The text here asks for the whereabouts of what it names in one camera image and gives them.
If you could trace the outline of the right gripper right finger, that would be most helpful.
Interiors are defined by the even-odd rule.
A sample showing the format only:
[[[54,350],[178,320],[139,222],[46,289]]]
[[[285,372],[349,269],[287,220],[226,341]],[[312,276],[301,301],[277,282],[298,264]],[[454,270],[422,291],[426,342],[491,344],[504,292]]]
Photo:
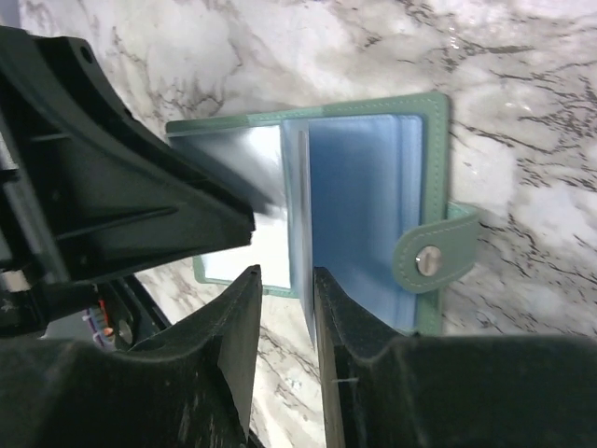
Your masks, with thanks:
[[[405,336],[314,272],[330,447],[592,447],[596,343]]]

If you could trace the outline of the green card holder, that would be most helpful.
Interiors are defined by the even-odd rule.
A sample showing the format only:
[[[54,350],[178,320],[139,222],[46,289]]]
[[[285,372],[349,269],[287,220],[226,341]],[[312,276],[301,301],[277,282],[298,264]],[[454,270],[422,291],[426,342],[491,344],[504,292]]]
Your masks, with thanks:
[[[479,218],[448,199],[448,97],[431,91],[166,127],[174,150],[210,169],[203,134],[278,126],[287,201],[290,287],[315,333],[314,279],[329,270],[392,329],[437,335],[441,294],[476,259]]]

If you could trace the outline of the white credit card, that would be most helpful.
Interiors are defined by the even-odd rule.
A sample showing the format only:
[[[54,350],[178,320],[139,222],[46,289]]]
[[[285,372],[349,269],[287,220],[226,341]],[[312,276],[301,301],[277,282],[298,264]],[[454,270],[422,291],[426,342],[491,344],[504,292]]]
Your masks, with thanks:
[[[261,266],[264,284],[289,288],[287,201],[278,126],[203,134],[201,155],[210,169],[254,210],[247,246],[201,256],[205,279],[230,282],[249,265]]]

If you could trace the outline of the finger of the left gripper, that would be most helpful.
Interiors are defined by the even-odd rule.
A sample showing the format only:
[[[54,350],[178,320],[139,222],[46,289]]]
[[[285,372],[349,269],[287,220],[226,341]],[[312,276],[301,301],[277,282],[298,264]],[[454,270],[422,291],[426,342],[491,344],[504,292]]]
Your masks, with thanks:
[[[1,30],[1,332],[43,332],[93,288],[247,245],[250,206],[123,104],[89,44]]]

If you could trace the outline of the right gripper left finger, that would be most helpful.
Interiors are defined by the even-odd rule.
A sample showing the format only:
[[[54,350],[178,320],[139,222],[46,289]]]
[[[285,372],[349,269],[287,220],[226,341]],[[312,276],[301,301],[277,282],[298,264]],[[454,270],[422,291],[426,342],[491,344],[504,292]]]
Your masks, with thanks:
[[[1,345],[5,447],[257,447],[250,428],[262,303],[247,268],[216,299],[128,351]]]

